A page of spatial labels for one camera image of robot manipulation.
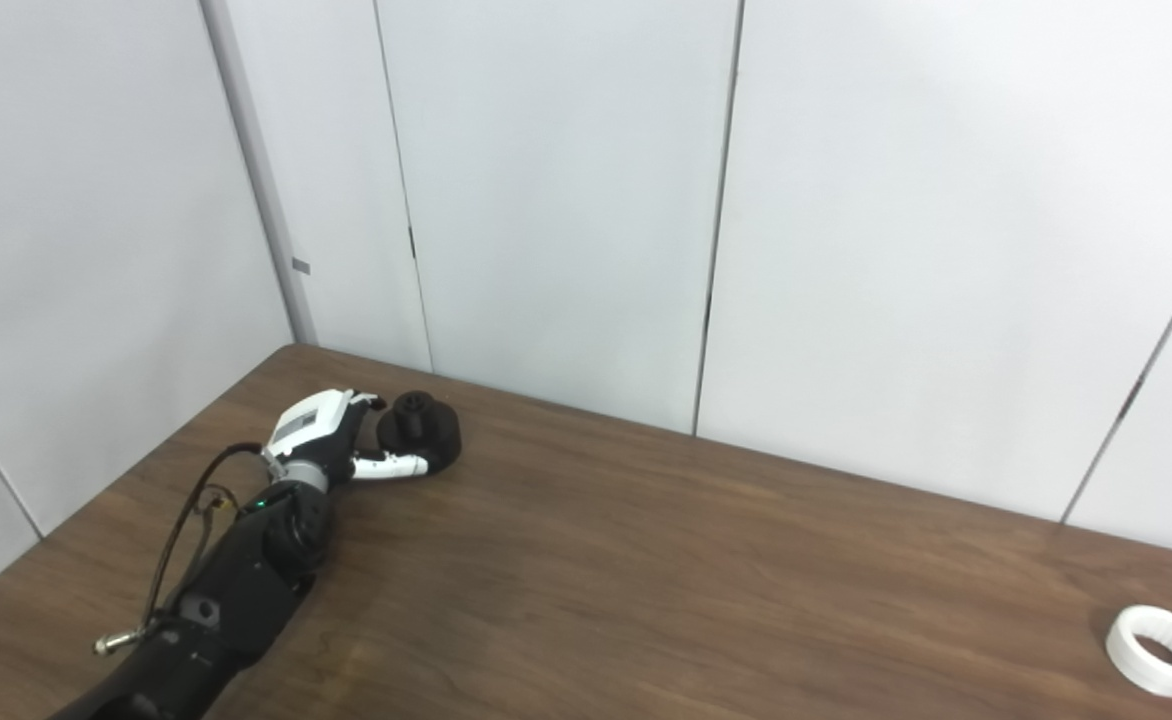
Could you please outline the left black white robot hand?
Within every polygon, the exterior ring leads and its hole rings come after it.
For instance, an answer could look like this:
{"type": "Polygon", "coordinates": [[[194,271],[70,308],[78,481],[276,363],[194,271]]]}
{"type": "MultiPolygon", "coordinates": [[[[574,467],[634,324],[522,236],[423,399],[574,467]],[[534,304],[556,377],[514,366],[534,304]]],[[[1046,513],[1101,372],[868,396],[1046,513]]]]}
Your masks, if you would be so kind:
{"type": "Polygon", "coordinates": [[[285,410],[263,447],[271,482],[289,480],[331,493],[349,482],[382,483],[432,474],[429,461],[420,455],[357,450],[364,419],[386,407],[384,398],[356,389],[325,389],[304,398],[285,410]]]}

